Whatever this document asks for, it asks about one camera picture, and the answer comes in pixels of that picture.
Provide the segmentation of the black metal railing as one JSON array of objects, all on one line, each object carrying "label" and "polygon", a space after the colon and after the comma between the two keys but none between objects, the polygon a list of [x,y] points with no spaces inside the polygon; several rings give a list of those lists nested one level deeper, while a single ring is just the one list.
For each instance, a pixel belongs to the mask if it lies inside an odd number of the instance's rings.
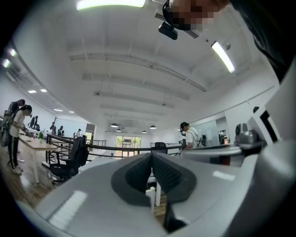
[{"label": "black metal railing", "polygon": [[[55,145],[58,147],[59,152],[62,152],[64,154],[69,154],[73,143],[76,139],[75,138],[70,138],[70,137],[61,137],[61,136],[55,136],[55,135],[50,135],[48,134],[46,137],[46,143]],[[149,148],[116,148],[116,147],[108,147],[106,146],[106,141],[105,140],[86,140],[87,143],[87,148],[89,150],[89,155],[90,156],[101,156],[101,157],[107,157],[107,158],[118,158],[115,156],[115,151],[116,150],[127,150],[127,151],[139,151],[139,154],[151,152],[151,148],[154,147],[149,147]],[[180,151],[185,147],[182,144],[166,144],[166,147],[169,150],[176,150],[176,152],[172,153],[173,156],[177,155],[180,153]]]}]

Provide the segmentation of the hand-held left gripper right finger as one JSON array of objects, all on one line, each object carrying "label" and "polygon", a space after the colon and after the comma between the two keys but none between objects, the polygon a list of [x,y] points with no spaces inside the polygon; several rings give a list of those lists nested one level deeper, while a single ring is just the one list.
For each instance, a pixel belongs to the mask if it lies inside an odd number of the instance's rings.
[{"label": "hand-held left gripper right finger", "polygon": [[165,226],[228,226],[237,204],[224,195],[239,168],[152,154],[153,174],[166,197]]}]

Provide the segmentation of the black jacket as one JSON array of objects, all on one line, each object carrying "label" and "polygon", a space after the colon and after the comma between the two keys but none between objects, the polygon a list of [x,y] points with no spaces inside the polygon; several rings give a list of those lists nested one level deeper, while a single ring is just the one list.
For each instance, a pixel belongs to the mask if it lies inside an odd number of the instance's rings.
[{"label": "black jacket", "polygon": [[75,176],[79,172],[79,168],[84,166],[87,162],[89,151],[87,148],[86,137],[82,136],[75,140],[72,149],[69,153],[70,172]]}]

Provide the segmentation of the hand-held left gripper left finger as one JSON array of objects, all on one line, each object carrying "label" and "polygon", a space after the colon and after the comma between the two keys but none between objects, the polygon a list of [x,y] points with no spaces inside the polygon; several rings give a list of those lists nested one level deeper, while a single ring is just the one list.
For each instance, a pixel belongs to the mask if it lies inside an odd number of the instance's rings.
[{"label": "hand-held left gripper left finger", "polygon": [[50,192],[36,212],[69,235],[165,235],[146,184],[150,154],[88,168]]}]

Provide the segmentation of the large glass window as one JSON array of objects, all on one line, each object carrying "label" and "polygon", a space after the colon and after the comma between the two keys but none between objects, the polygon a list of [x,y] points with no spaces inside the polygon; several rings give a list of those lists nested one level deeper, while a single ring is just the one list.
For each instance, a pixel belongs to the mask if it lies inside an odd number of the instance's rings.
[{"label": "large glass window", "polygon": [[[129,137],[129,136],[116,136],[116,148],[141,148],[142,147],[142,138],[141,137]],[[134,155],[138,155],[139,151],[127,151],[127,150],[116,150],[115,156],[118,158],[125,158]]]}]

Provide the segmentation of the long ceiling tube light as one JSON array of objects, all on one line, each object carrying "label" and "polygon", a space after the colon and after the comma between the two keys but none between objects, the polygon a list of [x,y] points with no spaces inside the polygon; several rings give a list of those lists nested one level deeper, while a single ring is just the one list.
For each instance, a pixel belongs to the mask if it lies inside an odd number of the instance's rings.
[{"label": "long ceiling tube light", "polygon": [[83,10],[99,6],[132,6],[142,8],[146,0],[79,0],[76,9]]},{"label": "long ceiling tube light", "polygon": [[229,72],[230,73],[235,72],[234,65],[230,60],[229,56],[227,55],[227,53],[225,52],[225,50],[223,49],[223,47],[217,41],[215,41],[211,45],[211,47],[215,51],[215,53],[220,57],[220,59],[223,61],[223,63],[225,64]]}]

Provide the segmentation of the person's black shirt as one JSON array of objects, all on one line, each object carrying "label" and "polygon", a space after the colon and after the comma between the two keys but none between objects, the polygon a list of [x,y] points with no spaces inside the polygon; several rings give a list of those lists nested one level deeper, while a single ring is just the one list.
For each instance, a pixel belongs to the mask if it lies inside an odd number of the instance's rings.
[{"label": "person's black shirt", "polygon": [[230,0],[282,82],[296,56],[296,0]]}]

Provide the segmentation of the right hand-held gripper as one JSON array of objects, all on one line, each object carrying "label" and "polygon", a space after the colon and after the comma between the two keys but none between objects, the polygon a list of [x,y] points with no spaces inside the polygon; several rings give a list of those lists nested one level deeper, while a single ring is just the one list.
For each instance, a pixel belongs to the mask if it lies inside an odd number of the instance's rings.
[{"label": "right hand-held gripper", "polygon": [[226,144],[184,150],[181,157],[237,156],[242,150],[271,145],[278,145],[283,148],[284,153],[296,155],[296,57],[293,58],[279,89],[245,125],[241,125],[234,143],[237,146]]}]

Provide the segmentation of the light wooden desk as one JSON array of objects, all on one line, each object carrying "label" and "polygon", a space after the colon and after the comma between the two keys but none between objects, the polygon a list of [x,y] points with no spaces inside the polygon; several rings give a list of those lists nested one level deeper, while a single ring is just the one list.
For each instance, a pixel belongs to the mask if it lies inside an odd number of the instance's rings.
[{"label": "light wooden desk", "polygon": [[25,135],[20,135],[19,137],[20,141],[29,148],[29,150],[32,152],[32,157],[33,157],[33,170],[34,170],[34,175],[36,179],[36,183],[39,184],[39,175],[38,175],[38,162],[37,162],[37,152],[39,151],[57,151],[58,147],[48,144],[46,142],[40,142],[36,138],[30,138]]}]

